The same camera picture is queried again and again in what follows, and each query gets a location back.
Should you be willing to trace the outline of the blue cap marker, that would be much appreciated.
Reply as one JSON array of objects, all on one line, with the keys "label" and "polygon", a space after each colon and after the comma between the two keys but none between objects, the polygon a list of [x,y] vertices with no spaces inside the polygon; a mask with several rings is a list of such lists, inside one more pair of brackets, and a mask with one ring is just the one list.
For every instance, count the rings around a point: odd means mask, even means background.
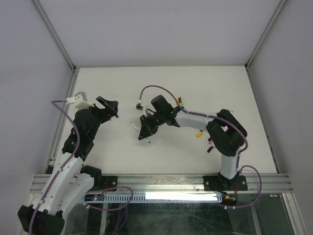
[{"label": "blue cap marker", "polygon": [[[134,127],[134,129],[138,132],[139,136],[138,137],[141,137],[141,130],[133,123],[133,122],[130,122],[130,124]],[[144,137],[143,139],[141,140],[145,140],[148,144],[151,143],[151,141],[147,138],[147,137]]]}]

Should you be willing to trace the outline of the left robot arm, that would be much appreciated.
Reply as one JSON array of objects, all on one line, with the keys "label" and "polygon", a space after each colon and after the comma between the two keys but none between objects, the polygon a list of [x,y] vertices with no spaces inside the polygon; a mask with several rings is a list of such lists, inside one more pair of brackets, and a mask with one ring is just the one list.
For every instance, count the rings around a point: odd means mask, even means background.
[{"label": "left robot arm", "polygon": [[77,112],[74,118],[62,112],[73,127],[62,148],[60,161],[39,196],[18,211],[22,228],[30,235],[62,235],[67,217],[78,201],[88,190],[102,186],[102,171],[84,162],[94,146],[100,125],[118,116],[118,101],[101,96],[96,100],[102,108],[89,103],[84,92],[51,102],[57,109],[60,109],[58,103],[73,105]]}]

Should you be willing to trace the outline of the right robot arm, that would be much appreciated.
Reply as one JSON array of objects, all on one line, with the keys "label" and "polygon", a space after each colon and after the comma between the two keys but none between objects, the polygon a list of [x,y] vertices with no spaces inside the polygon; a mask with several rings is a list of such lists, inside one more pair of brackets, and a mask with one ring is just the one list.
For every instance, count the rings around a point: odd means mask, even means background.
[{"label": "right robot arm", "polygon": [[247,147],[247,131],[230,111],[222,109],[214,115],[197,113],[181,106],[173,107],[162,95],[152,99],[151,104],[155,111],[139,118],[139,140],[154,135],[163,124],[206,131],[221,154],[220,171],[216,179],[208,181],[209,187],[219,192],[240,188],[239,155],[244,151],[241,147]]}]

